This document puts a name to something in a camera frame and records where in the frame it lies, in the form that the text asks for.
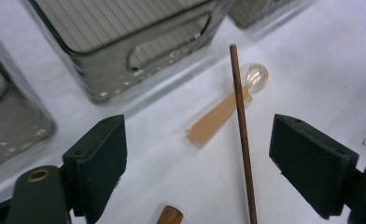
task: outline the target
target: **tabletop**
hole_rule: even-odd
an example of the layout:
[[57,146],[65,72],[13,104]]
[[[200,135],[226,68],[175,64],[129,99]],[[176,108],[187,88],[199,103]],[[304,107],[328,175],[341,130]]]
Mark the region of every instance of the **tabletop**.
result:
[[[262,63],[269,83],[246,106],[259,223],[346,223],[322,219],[269,158],[274,114],[302,119],[359,154],[366,167],[366,0],[319,0],[268,25],[240,30],[231,19],[214,40],[110,101],[95,105],[18,0],[0,0],[0,41],[51,114],[56,132],[0,165],[0,202],[17,177],[61,165],[97,121],[124,114],[125,174],[98,223],[156,223],[170,204],[182,223],[248,223],[238,119],[201,149],[185,136],[198,114],[232,90],[230,44],[241,72]],[[73,218],[73,223],[85,223]]]

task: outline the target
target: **white table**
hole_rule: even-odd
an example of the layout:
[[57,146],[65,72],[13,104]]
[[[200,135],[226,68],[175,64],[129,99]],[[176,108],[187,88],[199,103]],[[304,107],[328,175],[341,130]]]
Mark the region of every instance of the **white table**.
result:
[[[183,223],[248,223],[237,116],[202,149],[190,120],[232,87],[229,45],[243,69],[270,82],[246,108],[259,223],[323,220],[268,156],[274,114],[305,120],[360,155],[366,167],[366,0],[317,1],[280,27],[239,30],[226,19],[212,44],[103,105],[94,105],[17,0],[0,0],[0,40],[53,116],[56,133],[0,166],[0,202],[15,179],[62,154],[98,120],[124,114],[128,164],[99,223],[156,223],[171,204]],[[85,223],[74,218],[74,223]]]

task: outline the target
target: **black object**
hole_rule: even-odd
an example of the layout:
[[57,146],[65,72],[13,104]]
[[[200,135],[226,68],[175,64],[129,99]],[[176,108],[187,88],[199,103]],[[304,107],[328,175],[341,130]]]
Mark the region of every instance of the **black object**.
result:
[[0,223],[70,223],[71,208],[95,223],[126,162],[124,117],[103,119],[63,154],[61,168],[42,166],[20,176],[11,202],[0,203]]
[[359,155],[300,119],[274,116],[270,157],[323,218],[351,208],[349,223],[366,223],[366,170]]

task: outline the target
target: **transparent round tip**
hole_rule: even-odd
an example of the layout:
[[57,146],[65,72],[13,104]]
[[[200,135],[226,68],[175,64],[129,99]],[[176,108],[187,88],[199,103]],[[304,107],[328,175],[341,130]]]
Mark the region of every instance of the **transparent round tip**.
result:
[[249,66],[246,74],[245,85],[251,94],[259,92],[264,88],[268,81],[268,71],[264,65],[253,63]]

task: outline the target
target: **thin brown rod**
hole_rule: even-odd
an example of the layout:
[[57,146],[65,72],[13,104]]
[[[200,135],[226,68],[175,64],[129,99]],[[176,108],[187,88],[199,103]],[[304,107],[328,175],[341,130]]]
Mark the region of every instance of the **thin brown rod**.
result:
[[250,215],[250,224],[257,224],[255,193],[253,189],[252,168],[250,165],[249,143],[247,141],[244,97],[242,94],[241,75],[239,73],[238,52],[235,45],[230,46],[232,59],[233,86],[235,89],[236,108],[238,112],[239,133],[241,135],[242,157],[244,160],[246,196]]

